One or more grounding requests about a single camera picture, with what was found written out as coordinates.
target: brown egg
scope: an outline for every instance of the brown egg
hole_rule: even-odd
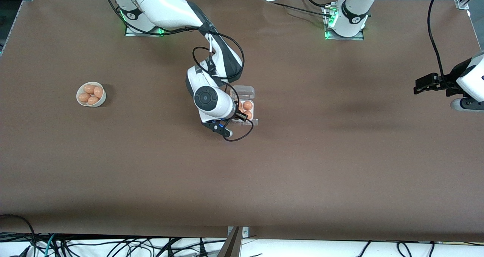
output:
[[[88,99],[88,104],[89,105],[94,105],[96,104],[97,102],[99,101],[99,98],[95,97],[95,96],[92,96]]]
[[[94,95],[95,95],[97,98],[101,98],[101,97],[102,97],[102,93],[103,93],[103,92],[104,92],[104,91],[102,91],[102,88],[101,88],[101,87],[99,87],[99,86],[96,86],[96,87],[94,88]]]
[[[246,101],[244,102],[244,110],[251,110],[253,107],[252,102]]]
[[[252,120],[252,113],[250,111],[245,111],[244,114],[247,115],[248,120]]]
[[[90,84],[84,85],[84,91],[85,91],[86,93],[93,94],[93,93],[94,93],[94,88],[95,88],[95,87],[96,87],[96,86],[94,86],[94,85],[90,85]]]
[[[85,92],[81,93],[81,94],[78,96],[79,101],[80,101],[80,102],[84,102],[84,103],[85,103],[85,102],[87,102],[89,98],[90,98],[90,94],[85,93]]]

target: brown table surface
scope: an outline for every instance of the brown table surface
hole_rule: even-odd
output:
[[[38,232],[483,239],[484,115],[413,95],[438,71],[428,2],[376,1],[348,42],[264,0],[191,1],[244,49],[253,133],[228,143],[200,125],[185,88],[199,33],[124,37],[106,0],[24,2],[0,60],[2,214]],[[479,50],[453,2],[432,22],[445,71]],[[77,104],[88,81],[102,107]]]

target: clear plastic egg carton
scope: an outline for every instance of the clear plastic egg carton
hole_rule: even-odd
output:
[[[254,123],[254,126],[257,126],[259,124],[259,119],[255,118],[254,114],[254,108],[256,107],[253,99],[256,97],[256,92],[254,90],[254,87],[252,86],[245,86],[245,85],[235,85],[233,86],[235,91],[237,91],[237,94],[239,95],[240,99],[240,105],[243,105],[244,102],[250,101],[252,102],[252,108],[248,111],[252,113],[252,123]],[[237,100],[237,95],[235,95],[234,90],[230,89],[230,97],[232,97],[233,100]],[[240,119],[232,119],[232,122],[234,125],[239,125],[239,126],[250,126],[251,124],[249,122],[244,122]]]

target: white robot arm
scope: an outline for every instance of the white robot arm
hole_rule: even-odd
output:
[[[452,101],[453,109],[484,113],[484,50],[457,64],[448,75],[430,73],[415,80],[414,94],[429,90],[445,90],[447,96],[462,94]]]
[[[247,120],[237,104],[220,88],[240,78],[243,60],[227,45],[212,22],[192,2],[186,0],[116,0],[130,25],[145,32],[161,29],[192,27],[209,42],[209,57],[187,71],[186,86],[199,110],[202,124],[224,138],[232,136],[225,128],[230,119]]]
[[[328,27],[342,37],[353,37],[365,27],[368,11],[375,0],[338,0]]]

